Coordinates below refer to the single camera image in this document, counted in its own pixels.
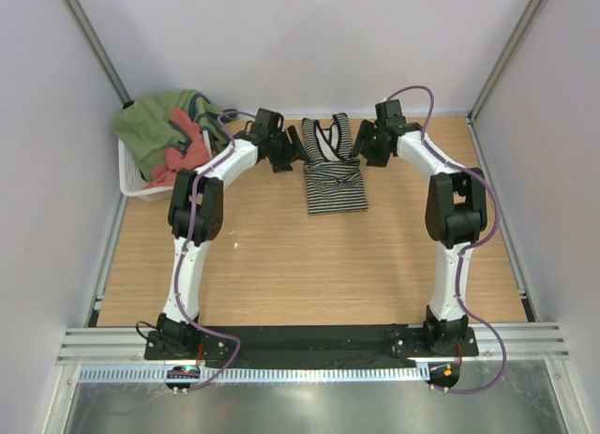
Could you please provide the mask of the black white striped tank top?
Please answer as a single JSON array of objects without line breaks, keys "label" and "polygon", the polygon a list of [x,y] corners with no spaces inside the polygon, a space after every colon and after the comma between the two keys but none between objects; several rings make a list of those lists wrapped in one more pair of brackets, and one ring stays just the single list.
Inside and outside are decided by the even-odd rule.
[{"label": "black white striped tank top", "polygon": [[351,155],[353,139],[348,116],[332,116],[328,128],[315,119],[302,120],[307,154],[303,175],[307,213],[311,216],[368,210],[360,161]]}]

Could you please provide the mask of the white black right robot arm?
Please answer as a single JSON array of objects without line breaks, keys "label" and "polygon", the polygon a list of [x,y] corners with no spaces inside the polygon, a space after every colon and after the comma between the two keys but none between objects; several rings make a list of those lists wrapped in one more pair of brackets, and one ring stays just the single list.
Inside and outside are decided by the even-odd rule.
[{"label": "white black right robot arm", "polygon": [[421,125],[408,122],[397,99],[378,103],[375,113],[375,121],[361,123],[352,155],[360,155],[368,166],[376,167],[399,157],[428,180],[425,225],[437,245],[437,256],[422,341],[432,354],[456,354],[468,333],[463,296],[472,245],[488,224],[483,174],[455,162],[432,142]]}]

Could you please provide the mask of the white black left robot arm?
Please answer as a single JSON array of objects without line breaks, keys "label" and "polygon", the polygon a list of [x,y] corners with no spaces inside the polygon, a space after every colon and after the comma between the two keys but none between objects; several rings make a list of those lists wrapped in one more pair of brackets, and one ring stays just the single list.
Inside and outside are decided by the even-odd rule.
[{"label": "white black left robot arm", "polygon": [[227,187],[264,159],[275,172],[289,171],[298,159],[295,146],[299,143],[287,133],[281,113],[260,108],[247,117],[249,121],[237,134],[225,131],[229,143],[221,153],[176,176],[168,213],[174,245],[172,281],[157,327],[148,337],[146,356],[188,359],[200,351],[205,337],[232,343],[234,352],[240,350],[238,337],[199,323],[204,263],[222,228]]}]

